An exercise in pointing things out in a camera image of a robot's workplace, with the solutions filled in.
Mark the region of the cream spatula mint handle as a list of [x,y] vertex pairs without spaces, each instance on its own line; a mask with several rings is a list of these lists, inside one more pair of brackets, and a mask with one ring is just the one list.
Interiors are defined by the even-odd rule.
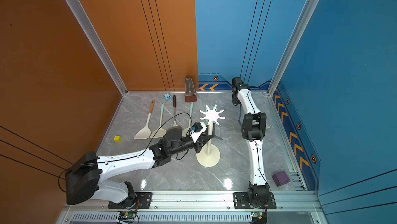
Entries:
[[166,130],[162,127],[163,113],[164,113],[164,103],[161,104],[159,127],[151,133],[150,138],[162,138],[166,134]]

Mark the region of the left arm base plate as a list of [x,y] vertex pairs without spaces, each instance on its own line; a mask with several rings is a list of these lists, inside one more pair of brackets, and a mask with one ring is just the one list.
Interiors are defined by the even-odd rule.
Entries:
[[118,209],[118,208],[130,208],[130,209],[149,209],[152,201],[152,192],[138,192],[133,196],[127,197],[121,203],[114,203],[112,201],[109,202],[109,209]]

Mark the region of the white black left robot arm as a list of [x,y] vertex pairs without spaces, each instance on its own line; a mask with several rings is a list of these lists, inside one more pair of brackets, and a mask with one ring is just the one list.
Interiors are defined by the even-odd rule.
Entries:
[[190,136],[171,129],[156,143],[138,152],[117,156],[84,154],[65,171],[66,203],[76,205],[87,200],[104,200],[120,207],[133,205],[136,194],[130,182],[116,183],[114,176],[163,166],[177,155],[191,149],[199,153],[213,138],[203,123],[196,123]]

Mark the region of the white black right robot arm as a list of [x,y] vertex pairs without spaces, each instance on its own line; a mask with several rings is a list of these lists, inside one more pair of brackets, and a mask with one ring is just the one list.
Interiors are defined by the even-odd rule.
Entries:
[[263,159],[267,115],[256,106],[250,87],[240,77],[232,79],[232,103],[240,106],[242,137],[249,149],[249,203],[254,208],[264,207],[270,199],[270,185],[265,176]]

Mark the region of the dark metal trowel spatula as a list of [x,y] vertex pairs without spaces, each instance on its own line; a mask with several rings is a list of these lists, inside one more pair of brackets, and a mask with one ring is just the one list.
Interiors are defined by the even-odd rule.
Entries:
[[179,131],[183,130],[182,127],[179,126],[176,121],[176,116],[177,116],[177,114],[176,114],[176,95],[173,95],[173,110],[174,110],[173,125],[167,129],[167,133],[170,133],[175,130],[179,130]]

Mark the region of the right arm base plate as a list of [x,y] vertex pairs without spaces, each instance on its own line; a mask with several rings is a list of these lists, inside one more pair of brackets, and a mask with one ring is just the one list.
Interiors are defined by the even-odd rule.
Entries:
[[[237,209],[237,210],[253,210],[253,209],[264,210],[265,209],[265,206],[263,204],[261,204],[260,206],[257,206],[257,207],[253,206],[249,202],[249,196],[248,196],[248,193],[246,193],[246,192],[233,193],[233,204],[234,204],[234,209]],[[268,210],[275,210],[277,208],[273,193],[270,193],[270,198],[266,202],[266,208]]]

